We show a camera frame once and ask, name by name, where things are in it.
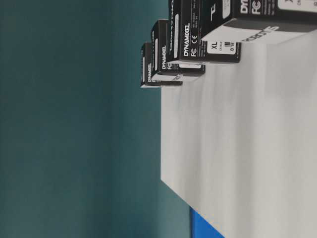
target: barcode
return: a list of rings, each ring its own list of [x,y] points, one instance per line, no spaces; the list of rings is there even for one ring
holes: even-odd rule
[[[233,46],[233,43],[231,43],[231,42],[225,42],[225,43],[224,43],[224,46],[225,46],[225,47],[232,47],[232,46]]]

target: blue surface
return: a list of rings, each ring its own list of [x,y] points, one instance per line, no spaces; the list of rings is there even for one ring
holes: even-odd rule
[[[192,238],[223,238],[204,218],[191,209]]]

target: box label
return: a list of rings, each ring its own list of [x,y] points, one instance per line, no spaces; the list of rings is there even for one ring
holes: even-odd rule
[[[158,59],[159,59],[159,40],[155,39],[155,70],[158,69]]]
[[[148,81],[151,82],[152,72],[151,72],[151,63],[148,64]]]
[[[240,14],[274,16],[276,0],[240,0]]]
[[[175,27],[174,27],[174,58],[177,58],[178,54],[178,31],[179,31],[179,14],[175,15]]]
[[[317,12],[317,0],[278,0],[283,10]]]
[[[142,71],[142,82],[145,82],[145,57],[143,57]]]
[[[231,0],[222,0],[222,18],[225,19],[231,12]]]
[[[234,55],[236,54],[236,49],[237,44],[235,42],[209,41],[207,44],[208,54]]]

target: cardboard box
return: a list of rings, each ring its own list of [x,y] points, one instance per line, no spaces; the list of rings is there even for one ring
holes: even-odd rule
[[[317,29],[317,0],[200,0],[204,41],[280,43]]]
[[[203,42],[201,0],[169,0],[168,59],[171,63],[237,63],[241,44]]]
[[[141,47],[141,88],[160,88],[163,86],[181,86],[179,81],[154,81],[152,80],[152,44],[145,42]]]
[[[205,73],[204,65],[168,63],[168,20],[158,20],[152,28],[152,80],[193,81]]]

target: white label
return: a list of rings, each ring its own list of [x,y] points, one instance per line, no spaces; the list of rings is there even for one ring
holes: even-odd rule
[[[202,66],[200,64],[186,64],[186,63],[180,63],[180,68],[201,68]]]
[[[222,0],[222,18],[225,19],[231,12],[231,0]]]
[[[159,40],[158,39],[155,39],[155,70],[158,69],[158,59],[159,59],[159,56],[158,56],[158,49],[159,47]]]
[[[153,75],[153,78],[155,81],[194,81],[198,79],[198,76],[184,76],[183,74],[178,75],[161,75],[161,74],[155,74]]]
[[[142,82],[145,82],[145,57],[143,57],[142,70],[143,70],[143,74],[142,74]]]
[[[178,54],[178,22],[179,14],[175,15],[175,28],[174,28],[174,58],[177,58]]]
[[[317,0],[278,0],[283,10],[317,12]]]
[[[236,48],[235,42],[210,41],[207,44],[208,54],[234,55]]]

